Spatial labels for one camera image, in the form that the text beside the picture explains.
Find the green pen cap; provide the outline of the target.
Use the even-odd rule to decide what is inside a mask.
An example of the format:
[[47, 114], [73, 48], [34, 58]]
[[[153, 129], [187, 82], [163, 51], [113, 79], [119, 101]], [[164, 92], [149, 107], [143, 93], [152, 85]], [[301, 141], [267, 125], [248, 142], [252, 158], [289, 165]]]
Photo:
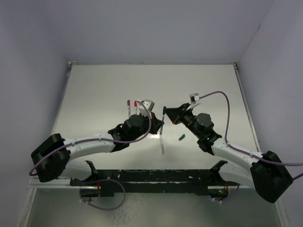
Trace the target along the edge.
[[185, 138], [185, 134], [182, 134], [180, 137], [179, 137], [179, 141], [183, 140]]

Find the blue whiteboard marker pen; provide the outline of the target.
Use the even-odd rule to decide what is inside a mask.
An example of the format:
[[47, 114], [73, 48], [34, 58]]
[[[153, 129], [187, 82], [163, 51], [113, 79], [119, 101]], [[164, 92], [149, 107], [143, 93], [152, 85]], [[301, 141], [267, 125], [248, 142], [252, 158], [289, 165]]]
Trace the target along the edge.
[[160, 128], [160, 135], [162, 135], [162, 133], [163, 133], [164, 119], [165, 119], [165, 113], [162, 112], [162, 118], [161, 118], [162, 125], [161, 125], [161, 128]]

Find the red whiteboard marker pen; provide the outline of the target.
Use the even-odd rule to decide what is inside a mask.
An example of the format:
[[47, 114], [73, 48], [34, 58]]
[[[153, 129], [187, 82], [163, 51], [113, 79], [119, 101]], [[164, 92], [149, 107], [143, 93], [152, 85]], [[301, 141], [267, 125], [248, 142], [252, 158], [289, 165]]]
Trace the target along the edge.
[[138, 113], [137, 100], [134, 101], [134, 110], [135, 110], [135, 114], [137, 114]]

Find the purple whiteboard marker pen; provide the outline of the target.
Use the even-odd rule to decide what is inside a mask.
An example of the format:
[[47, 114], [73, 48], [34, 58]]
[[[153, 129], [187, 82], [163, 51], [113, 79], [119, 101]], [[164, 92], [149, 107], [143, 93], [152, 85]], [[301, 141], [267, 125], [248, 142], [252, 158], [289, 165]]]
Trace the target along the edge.
[[129, 99], [127, 100], [127, 108], [128, 108], [128, 117], [130, 117], [131, 116], [131, 102]]

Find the green whiteboard marker pen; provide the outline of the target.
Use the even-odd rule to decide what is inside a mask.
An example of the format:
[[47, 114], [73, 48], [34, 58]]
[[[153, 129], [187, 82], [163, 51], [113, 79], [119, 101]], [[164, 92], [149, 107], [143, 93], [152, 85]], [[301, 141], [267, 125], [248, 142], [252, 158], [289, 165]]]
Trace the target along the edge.
[[160, 134], [160, 147], [161, 147], [161, 153], [164, 155], [165, 151], [164, 151], [164, 143], [163, 143], [162, 134]]

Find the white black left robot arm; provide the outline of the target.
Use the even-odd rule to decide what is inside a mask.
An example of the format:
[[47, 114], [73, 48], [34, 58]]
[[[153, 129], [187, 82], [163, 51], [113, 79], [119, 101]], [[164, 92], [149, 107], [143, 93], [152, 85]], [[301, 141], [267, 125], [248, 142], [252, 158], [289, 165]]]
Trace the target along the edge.
[[97, 181], [97, 173], [91, 161], [76, 162], [76, 159], [98, 153], [113, 153], [139, 142], [149, 134], [157, 134], [164, 122], [154, 113], [134, 114], [101, 136], [85, 139], [64, 139], [53, 134], [36, 148], [31, 158], [34, 167], [30, 176], [38, 176], [42, 183], [58, 177], [76, 178], [86, 185]]

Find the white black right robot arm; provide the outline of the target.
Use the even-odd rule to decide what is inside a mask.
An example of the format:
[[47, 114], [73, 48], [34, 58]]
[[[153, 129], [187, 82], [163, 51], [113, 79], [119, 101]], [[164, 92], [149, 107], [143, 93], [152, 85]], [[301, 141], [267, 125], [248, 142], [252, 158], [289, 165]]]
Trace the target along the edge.
[[207, 113], [194, 115], [188, 103], [167, 108], [164, 113], [174, 124], [183, 124], [198, 139], [203, 152], [226, 159], [226, 163], [210, 174], [211, 181], [221, 185], [235, 182], [254, 189], [264, 200], [274, 203], [294, 182], [278, 155], [272, 151], [259, 153], [226, 142], [214, 130]]

